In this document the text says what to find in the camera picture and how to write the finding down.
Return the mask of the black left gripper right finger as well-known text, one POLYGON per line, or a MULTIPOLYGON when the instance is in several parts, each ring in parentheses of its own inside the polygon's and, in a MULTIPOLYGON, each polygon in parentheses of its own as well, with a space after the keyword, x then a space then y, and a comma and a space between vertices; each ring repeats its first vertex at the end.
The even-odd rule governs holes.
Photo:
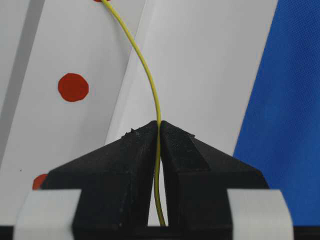
POLYGON ((160 125, 168 224, 230 228, 228 189, 268 189, 260 170, 167 121, 160 125))

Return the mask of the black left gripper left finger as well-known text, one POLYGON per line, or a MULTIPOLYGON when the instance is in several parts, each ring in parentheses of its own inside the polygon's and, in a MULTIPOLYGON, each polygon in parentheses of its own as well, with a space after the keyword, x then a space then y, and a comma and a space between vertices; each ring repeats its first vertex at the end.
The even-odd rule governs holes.
POLYGON ((43 190, 80 189, 75 228, 148 224, 158 126, 150 123, 51 170, 43 190))

